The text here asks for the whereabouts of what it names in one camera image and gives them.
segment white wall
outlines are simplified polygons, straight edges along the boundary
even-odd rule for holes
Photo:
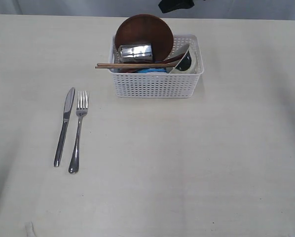
[[[163,14],[160,0],[0,0],[0,14],[295,20],[295,0],[195,0],[191,9]]]

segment table knife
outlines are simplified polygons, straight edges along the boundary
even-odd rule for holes
[[[61,133],[60,133],[60,138],[59,138],[57,151],[55,153],[55,159],[54,159],[54,162],[53,162],[54,167],[60,166],[64,141],[65,141],[65,135],[67,133],[67,128],[68,128],[68,124],[69,124],[69,120],[70,120],[74,95],[75,95],[75,88],[72,87],[69,90],[69,92],[67,94],[67,97],[65,99],[64,111],[63,111],[63,123],[62,123],[62,129],[61,129]]]

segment basket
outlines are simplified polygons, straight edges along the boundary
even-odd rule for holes
[[[157,74],[157,73],[118,73],[110,70],[116,95],[128,98],[189,98],[192,96],[204,68],[197,37],[194,35],[174,35],[174,46],[168,56],[176,49],[190,43],[196,52],[197,65],[195,74]],[[111,41],[109,63],[119,63],[120,58]]]

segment wooden bowl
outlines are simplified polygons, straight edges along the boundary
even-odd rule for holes
[[[163,20],[153,15],[140,14],[125,20],[114,39],[116,49],[121,45],[144,43],[152,45],[154,61],[163,61],[172,51],[174,37]]]

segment fork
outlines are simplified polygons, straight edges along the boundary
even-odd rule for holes
[[[87,111],[88,111],[88,98],[89,98],[89,95],[87,94],[86,91],[78,91],[77,107],[76,107],[76,115],[78,116],[78,126],[77,126],[73,155],[72,155],[71,163],[69,166],[70,174],[75,174],[78,172],[80,131],[82,129],[83,118],[87,115]]]

